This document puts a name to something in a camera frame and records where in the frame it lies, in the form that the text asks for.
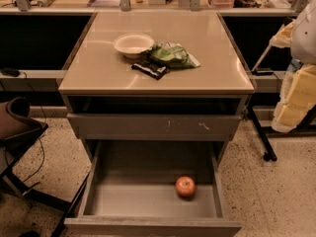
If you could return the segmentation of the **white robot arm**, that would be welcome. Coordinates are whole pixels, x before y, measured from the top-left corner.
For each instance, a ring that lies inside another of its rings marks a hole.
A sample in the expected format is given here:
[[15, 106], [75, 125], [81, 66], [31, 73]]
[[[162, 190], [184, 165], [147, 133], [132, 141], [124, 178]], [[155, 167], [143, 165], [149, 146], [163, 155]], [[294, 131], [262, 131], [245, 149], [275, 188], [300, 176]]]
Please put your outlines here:
[[292, 56], [272, 121], [273, 130], [290, 132], [316, 105], [316, 0], [309, 2], [292, 23], [279, 30], [270, 44], [289, 47]]

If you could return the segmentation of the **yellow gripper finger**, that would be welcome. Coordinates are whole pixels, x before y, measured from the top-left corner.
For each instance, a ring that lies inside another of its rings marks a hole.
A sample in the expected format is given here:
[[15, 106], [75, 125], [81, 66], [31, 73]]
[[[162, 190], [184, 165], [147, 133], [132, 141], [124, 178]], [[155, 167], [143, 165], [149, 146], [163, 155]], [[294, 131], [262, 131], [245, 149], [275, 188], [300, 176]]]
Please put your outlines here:
[[282, 25], [277, 33], [270, 39], [270, 45], [278, 48], [291, 46], [291, 33], [295, 21], [291, 21], [287, 25]]
[[277, 132], [290, 132], [316, 105], [316, 66], [304, 64], [295, 72], [286, 71], [279, 96], [272, 129]]

